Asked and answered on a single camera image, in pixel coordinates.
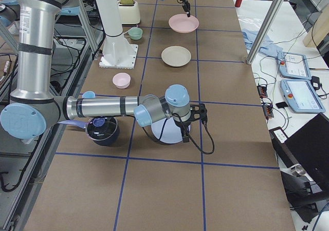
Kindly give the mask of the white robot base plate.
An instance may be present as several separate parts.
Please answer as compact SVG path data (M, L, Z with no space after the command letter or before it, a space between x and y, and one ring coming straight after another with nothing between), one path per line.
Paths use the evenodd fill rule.
M115 43L105 44L99 63L101 68L133 69L135 67L138 45L127 44L123 46Z

